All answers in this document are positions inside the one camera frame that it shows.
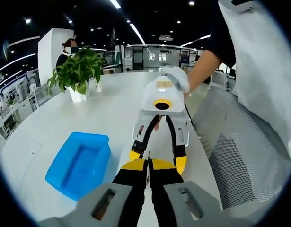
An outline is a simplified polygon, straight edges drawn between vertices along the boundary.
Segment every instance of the white tabletop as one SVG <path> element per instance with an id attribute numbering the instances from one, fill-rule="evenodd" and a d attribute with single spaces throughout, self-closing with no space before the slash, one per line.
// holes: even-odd
<path id="1" fill-rule="evenodd" d="M 105 182 L 111 182 L 119 166 L 128 161 L 132 129 L 140 109 L 145 86 L 159 73 L 131 72 L 102 77 L 102 92 L 90 83 L 91 98 L 73 103 L 61 93 L 35 110 L 10 136 L 0 163 L 19 203 L 36 221 L 61 217 L 74 210 L 76 202 L 49 185 L 44 177 L 59 149 L 73 131 L 108 135 L 112 156 Z M 190 122 L 190 142 L 186 148 L 184 180 L 192 180 L 220 201 L 213 172 Z M 164 120 L 152 133 L 148 144 L 151 157 L 173 160 L 171 136 Z M 155 226 L 149 190 L 138 226 Z"/>

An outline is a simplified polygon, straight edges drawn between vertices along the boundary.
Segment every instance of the blue tray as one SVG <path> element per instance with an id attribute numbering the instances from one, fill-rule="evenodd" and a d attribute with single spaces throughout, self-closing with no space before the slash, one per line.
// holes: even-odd
<path id="1" fill-rule="evenodd" d="M 59 150 L 45 180 L 77 201 L 102 184 L 111 150 L 106 135 L 73 132 Z"/>

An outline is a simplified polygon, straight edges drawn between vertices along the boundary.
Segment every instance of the black ceiling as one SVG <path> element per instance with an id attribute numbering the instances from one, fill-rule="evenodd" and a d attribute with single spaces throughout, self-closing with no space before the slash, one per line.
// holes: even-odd
<path id="1" fill-rule="evenodd" d="M 173 37 L 166 44 L 183 45 L 210 33 L 213 20 L 211 5 L 216 0 L 118 0 L 121 5 L 116 9 L 109 0 L 20 0 L 2 1 L 0 21 L 0 68 L 20 57 L 37 53 L 39 39 L 4 46 L 33 36 L 42 37 L 51 28 L 74 29 L 80 46 L 109 49 L 112 29 L 116 37 L 125 44 L 141 44 L 130 27 L 130 20 L 147 44 L 162 44 L 160 35 Z M 206 40 L 197 41 L 188 47 L 200 49 Z M 18 61 L 1 70 L 8 76 L 23 70 L 37 68 L 37 55 Z"/>

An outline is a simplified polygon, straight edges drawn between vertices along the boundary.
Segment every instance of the white glove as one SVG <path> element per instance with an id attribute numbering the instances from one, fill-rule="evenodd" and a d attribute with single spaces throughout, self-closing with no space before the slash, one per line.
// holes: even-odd
<path id="1" fill-rule="evenodd" d="M 189 92 L 189 82 L 187 74 L 179 67 L 169 67 L 165 66 L 162 68 L 161 71 L 163 74 L 166 74 L 167 76 L 170 76 L 169 78 L 173 80 L 171 77 L 175 78 L 177 80 L 178 84 L 178 90 L 187 93 Z"/>

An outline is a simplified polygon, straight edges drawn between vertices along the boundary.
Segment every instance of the green leaves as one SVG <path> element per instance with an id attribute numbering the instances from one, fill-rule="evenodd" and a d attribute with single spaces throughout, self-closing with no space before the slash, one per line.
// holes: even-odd
<path id="1" fill-rule="evenodd" d="M 87 86 L 86 86 L 85 81 L 82 81 L 77 85 L 77 91 L 81 94 L 84 94 L 84 95 L 86 94 Z"/>
<path id="2" fill-rule="evenodd" d="M 52 77 L 47 81 L 49 92 L 58 85 L 62 92 L 65 91 L 65 87 L 71 87 L 74 91 L 85 94 L 86 82 L 88 83 L 90 78 L 100 81 L 103 63 L 99 54 L 89 46 L 83 47 L 74 56 L 69 56 L 63 65 L 57 66 L 52 71 Z"/>

